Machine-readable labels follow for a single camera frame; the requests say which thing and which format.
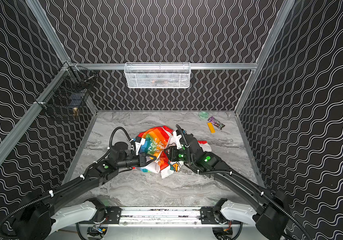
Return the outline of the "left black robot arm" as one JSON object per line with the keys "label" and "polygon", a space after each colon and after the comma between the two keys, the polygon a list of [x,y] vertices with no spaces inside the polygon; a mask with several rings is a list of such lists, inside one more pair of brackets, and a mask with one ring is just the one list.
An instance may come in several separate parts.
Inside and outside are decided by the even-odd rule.
{"label": "left black robot arm", "polygon": [[106,153],[86,167],[83,174],[66,184],[36,197],[26,197],[17,209],[0,221],[0,237],[9,240],[44,240],[57,223],[54,215],[66,204],[84,193],[106,184],[119,170],[146,167],[157,157],[137,153],[135,139],[110,143]]}

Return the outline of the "rainbow cartoon kids jacket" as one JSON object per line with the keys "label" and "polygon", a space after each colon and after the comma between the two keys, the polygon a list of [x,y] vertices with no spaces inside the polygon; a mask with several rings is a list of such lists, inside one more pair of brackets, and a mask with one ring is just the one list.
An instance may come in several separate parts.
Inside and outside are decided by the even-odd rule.
{"label": "rainbow cartoon kids jacket", "polygon": [[[187,134],[179,125],[176,125],[176,130],[180,130],[186,135],[187,144],[176,144],[173,137],[173,131],[166,126],[155,127],[146,132],[140,133],[138,136],[145,139],[145,143],[141,146],[139,154],[145,153],[154,155],[157,160],[146,167],[142,167],[144,172],[160,174],[163,179],[177,173],[182,166],[187,166],[195,172],[204,172],[212,169],[212,165],[219,161],[219,158],[212,153],[212,149],[208,142],[198,141],[192,134]],[[180,149],[182,146],[190,146],[192,163],[170,162],[166,156],[166,148],[169,146],[177,146]]]}

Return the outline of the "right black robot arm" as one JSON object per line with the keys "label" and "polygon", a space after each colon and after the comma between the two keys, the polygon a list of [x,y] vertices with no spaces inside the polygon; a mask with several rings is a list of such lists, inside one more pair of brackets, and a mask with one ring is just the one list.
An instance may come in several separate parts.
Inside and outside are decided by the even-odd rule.
{"label": "right black robot arm", "polygon": [[243,222],[254,224],[265,238],[279,240],[285,236],[288,223],[292,222],[306,239],[311,239],[309,232],[291,214],[289,199],[283,192],[272,194],[253,183],[233,170],[218,155],[204,151],[192,134],[181,136],[176,144],[165,149],[165,154],[170,161],[182,161],[193,173],[213,178],[242,197],[253,208],[253,212],[246,214]]}

